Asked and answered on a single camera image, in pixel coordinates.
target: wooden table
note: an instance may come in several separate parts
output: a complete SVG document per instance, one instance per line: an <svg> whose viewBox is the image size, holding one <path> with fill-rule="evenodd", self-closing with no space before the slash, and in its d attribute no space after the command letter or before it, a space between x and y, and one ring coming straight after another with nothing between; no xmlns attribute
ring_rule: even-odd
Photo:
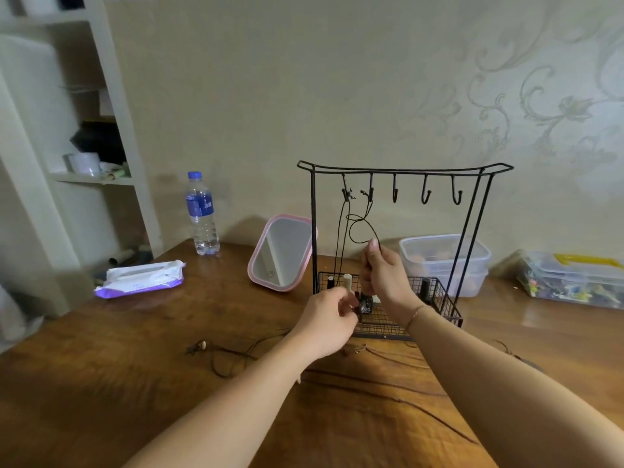
<svg viewBox="0 0 624 468"><path fill-rule="evenodd" d="M278 294L246 275L252 248L223 245L219 258L195 254L192 241L161 260L187 263L183 285L105 301L94 299L0 355L0 464L3 467L117 467L225 380L206 353L185 355L199 339L235 349L291 328L311 292L308 269L293 292ZM320 258L329 269L331 258ZM354 264L347 266L355 271ZM541 366L624 427L624 312L530 299L513 283L488 279L461 302L464 328ZM418 354L402 342L368 341ZM267 342L258 348L264 353ZM232 360L218 356L228 368ZM317 368L427 391L429 370L370 353L333 355ZM415 402L466 434L447 397L313 375ZM393 401L310 383L295 385L255 467L481 467L494 462L424 413Z"/></svg>

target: clear plastic box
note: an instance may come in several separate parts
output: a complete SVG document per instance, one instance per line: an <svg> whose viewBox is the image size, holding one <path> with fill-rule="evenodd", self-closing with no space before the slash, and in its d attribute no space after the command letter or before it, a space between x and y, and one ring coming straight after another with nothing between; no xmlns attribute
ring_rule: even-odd
<svg viewBox="0 0 624 468"><path fill-rule="evenodd" d="M624 309L624 263L577 254L522 251L518 280L532 297Z"/></svg>
<svg viewBox="0 0 624 468"><path fill-rule="evenodd" d="M464 269L465 259L472 236L465 236L457 266L450 280L450 270L459 245L460 235L430 235L404 238L399 241L401 260L409 276L438 278L448 289L448 295L455 296ZM479 240L475 240L468 269L462 284L460 297L474 297L488 275L492 253Z"/></svg>

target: plastic water bottle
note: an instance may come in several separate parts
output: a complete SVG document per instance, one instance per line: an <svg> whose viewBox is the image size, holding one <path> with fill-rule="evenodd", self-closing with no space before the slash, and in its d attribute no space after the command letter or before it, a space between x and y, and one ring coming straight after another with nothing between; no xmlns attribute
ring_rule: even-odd
<svg viewBox="0 0 624 468"><path fill-rule="evenodd" d="M204 185L201 172L189 172L188 176L187 207L193 223L195 249L200 256L215 254L219 251L219 236L216 234L210 190Z"/></svg>

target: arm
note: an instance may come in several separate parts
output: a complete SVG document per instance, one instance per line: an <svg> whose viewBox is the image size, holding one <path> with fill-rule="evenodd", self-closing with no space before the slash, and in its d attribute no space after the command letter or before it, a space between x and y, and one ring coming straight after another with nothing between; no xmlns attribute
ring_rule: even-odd
<svg viewBox="0 0 624 468"><path fill-rule="evenodd" d="M344 288L312 296L292 332L160 434L125 468L246 467L303 370L347 342L358 322L351 311L357 303Z"/></svg>
<svg viewBox="0 0 624 468"><path fill-rule="evenodd" d="M541 372L424 306L398 254L371 240L363 292L416 340L438 381L501 468L624 467L624 433Z"/></svg>

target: mirror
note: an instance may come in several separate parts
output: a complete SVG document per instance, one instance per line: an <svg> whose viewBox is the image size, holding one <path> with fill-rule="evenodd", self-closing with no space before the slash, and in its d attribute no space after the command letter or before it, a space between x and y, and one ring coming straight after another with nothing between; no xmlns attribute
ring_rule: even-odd
<svg viewBox="0 0 624 468"><path fill-rule="evenodd" d="M247 266L249 278L274 291L292 290L301 282L312 255L312 222L276 215L265 226Z"/></svg>

